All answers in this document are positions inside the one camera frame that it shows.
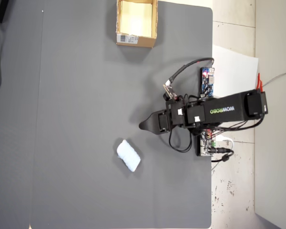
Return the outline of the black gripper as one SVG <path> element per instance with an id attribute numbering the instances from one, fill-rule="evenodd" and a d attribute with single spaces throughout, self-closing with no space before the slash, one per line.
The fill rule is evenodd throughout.
<path id="1" fill-rule="evenodd" d="M 144 121 L 140 122 L 141 130 L 153 134 L 163 134 L 172 131 L 175 127 L 186 129 L 185 99 L 178 96 L 176 100 L 166 102 L 166 110 L 151 113 Z"/>

